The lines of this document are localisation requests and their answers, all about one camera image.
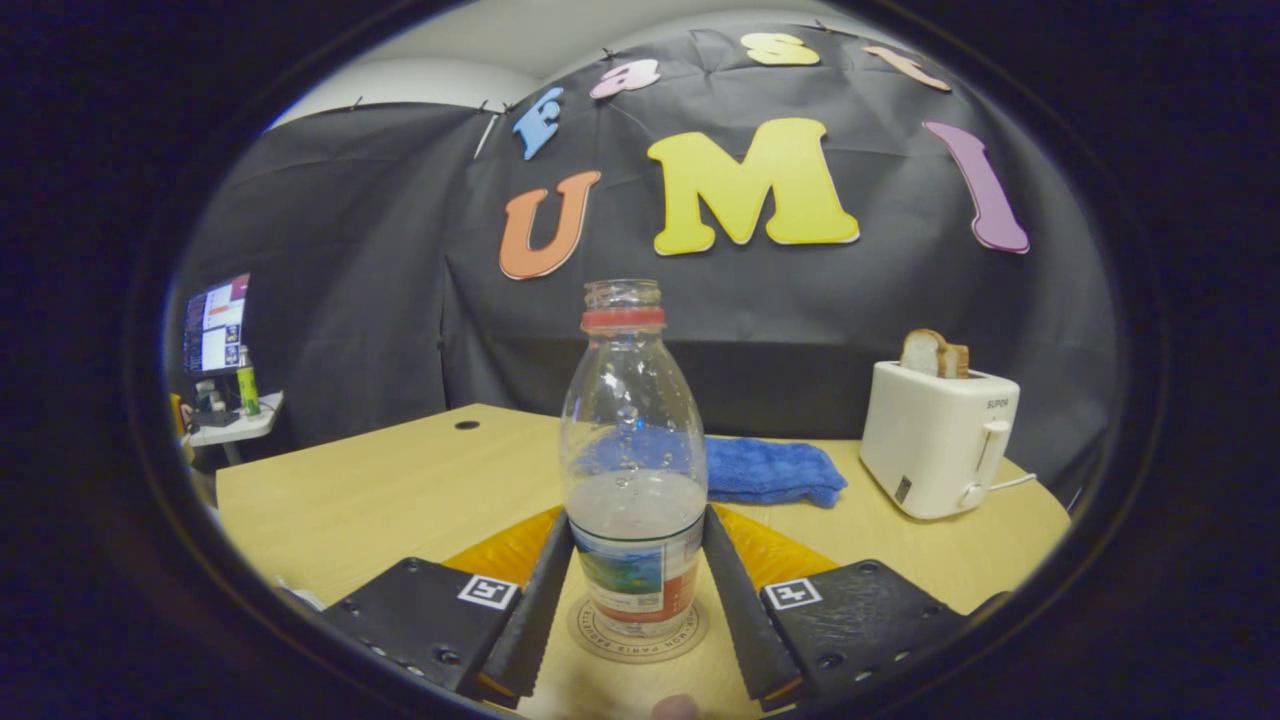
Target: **blue towel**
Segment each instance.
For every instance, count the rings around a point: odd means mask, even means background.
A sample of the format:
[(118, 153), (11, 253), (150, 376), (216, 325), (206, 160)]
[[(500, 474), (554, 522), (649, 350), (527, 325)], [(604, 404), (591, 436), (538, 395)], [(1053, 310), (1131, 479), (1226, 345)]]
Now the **blue towel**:
[(710, 500), (776, 505), (809, 498), (833, 507), (849, 483), (831, 457), (804, 442), (707, 438)]
[[(625, 466), (664, 468), (672, 457), (687, 457), (689, 437), (666, 428), (635, 428), (596, 438), (579, 462), (598, 473)], [(707, 438), (710, 500), (777, 505), (808, 498), (832, 507), (849, 483), (831, 457), (804, 442), (764, 442), (751, 438)]]

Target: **computer monitor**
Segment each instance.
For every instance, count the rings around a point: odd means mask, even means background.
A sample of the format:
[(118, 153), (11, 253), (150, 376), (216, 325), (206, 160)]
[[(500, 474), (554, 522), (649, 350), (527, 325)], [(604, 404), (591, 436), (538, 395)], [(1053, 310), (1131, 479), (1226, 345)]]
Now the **computer monitor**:
[(244, 341), (248, 273), (211, 286), (187, 301), (182, 357), (193, 379), (234, 373)]

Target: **wooden table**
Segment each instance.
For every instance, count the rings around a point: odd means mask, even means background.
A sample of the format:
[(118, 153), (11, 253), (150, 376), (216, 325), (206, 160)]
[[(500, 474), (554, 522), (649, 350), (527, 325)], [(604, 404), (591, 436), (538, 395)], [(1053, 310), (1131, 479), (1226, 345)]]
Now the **wooden table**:
[[(458, 429), (457, 423), (479, 423)], [(265, 578), (333, 603), (396, 561), (444, 560), (561, 502), (558, 419), (471, 405), (369, 434), (218, 473), (232, 541)], [(732, 507), (840, 564), (874, 557), (957, 612), (1018, 587), (1069, 525), (1037, 482), (991, 493), (972, 512), (913, 520), (858, 460), (856, 441), (813, 441), (849, 480), (832, 510), (808, 503)], [(1010, 461), (996, 482), (1021, 477)], [(580, 648), (564, 615), (586, 592), (571, 562), (530, 717), (649, 717), (653, 703), (690, 693), (707, 717), (756, 717), (716, 585), (703, 561), (698, 597), (710, 629), (682, 657), (621, 665)]]

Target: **keyboard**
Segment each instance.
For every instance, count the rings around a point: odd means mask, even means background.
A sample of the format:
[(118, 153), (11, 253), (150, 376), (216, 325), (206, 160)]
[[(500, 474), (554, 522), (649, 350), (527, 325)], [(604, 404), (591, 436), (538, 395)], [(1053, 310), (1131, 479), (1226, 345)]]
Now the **keyboard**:
[(191, 421), (197, 428), (225, 428), (239, 420), (239, 410), (200, 410), (191, 414)]

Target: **clear plastic bottle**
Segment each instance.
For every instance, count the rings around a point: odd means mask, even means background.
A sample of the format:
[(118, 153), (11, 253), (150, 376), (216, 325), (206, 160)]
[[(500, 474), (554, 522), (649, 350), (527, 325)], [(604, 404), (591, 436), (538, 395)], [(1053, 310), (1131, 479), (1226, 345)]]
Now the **clear plastic bottle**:
[(564, 398), (561, 479), (591, 600), (628, 635), (675, 632), (707, 507), (703, 423), (662, 343), (654, 281), (586, 284), (590, 342)]

